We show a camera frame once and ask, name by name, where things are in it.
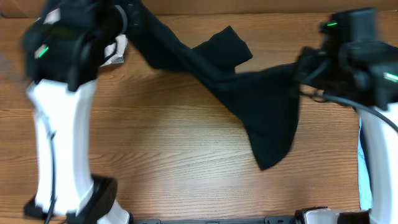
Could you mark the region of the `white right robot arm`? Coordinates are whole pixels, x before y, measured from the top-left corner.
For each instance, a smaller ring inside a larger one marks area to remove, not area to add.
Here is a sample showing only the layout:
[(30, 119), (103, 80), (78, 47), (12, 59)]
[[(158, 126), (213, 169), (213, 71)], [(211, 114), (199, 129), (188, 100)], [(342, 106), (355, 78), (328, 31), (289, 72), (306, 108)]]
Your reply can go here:
[(302, 50), (295, 78), (315, 88), (309, 98), (357, 112), (373, 206), (366, 212), (336, 215), (315, 210), (304, 220), (397, 223), (397, 47), (379, 38), (377, 11), (372, 8), (336, 12), (320, 23), (320, 32), (325, 40), (317, 50)]

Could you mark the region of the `black t-shirt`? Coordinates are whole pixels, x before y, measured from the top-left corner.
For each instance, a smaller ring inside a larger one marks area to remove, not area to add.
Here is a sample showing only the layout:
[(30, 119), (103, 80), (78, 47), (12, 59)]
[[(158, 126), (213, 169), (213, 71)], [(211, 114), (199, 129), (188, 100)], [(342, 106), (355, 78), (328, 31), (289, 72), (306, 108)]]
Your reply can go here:
[(290, 151), (299, 121), (295, 64), (236, 73), (250, 60), (247, 44), (230, 26), (190, 48), (141, 1), (122, 1), (129, 21), (126, 35), (154, 69), (187, 72), (197, 78), (244, 125), (260, 170)]

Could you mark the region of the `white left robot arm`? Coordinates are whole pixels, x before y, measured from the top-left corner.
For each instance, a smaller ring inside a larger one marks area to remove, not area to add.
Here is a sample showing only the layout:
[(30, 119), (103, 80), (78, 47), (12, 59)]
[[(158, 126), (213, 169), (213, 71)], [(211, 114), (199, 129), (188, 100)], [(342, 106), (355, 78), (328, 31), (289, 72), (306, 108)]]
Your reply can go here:
[(34, 106), (39, 183), (24, 214), (48, 223), (132, 223), (117, 182), (89, 165), (90, 110), (106, 47), (127, 30), (120, 1), (48, 1), (22, 45)]

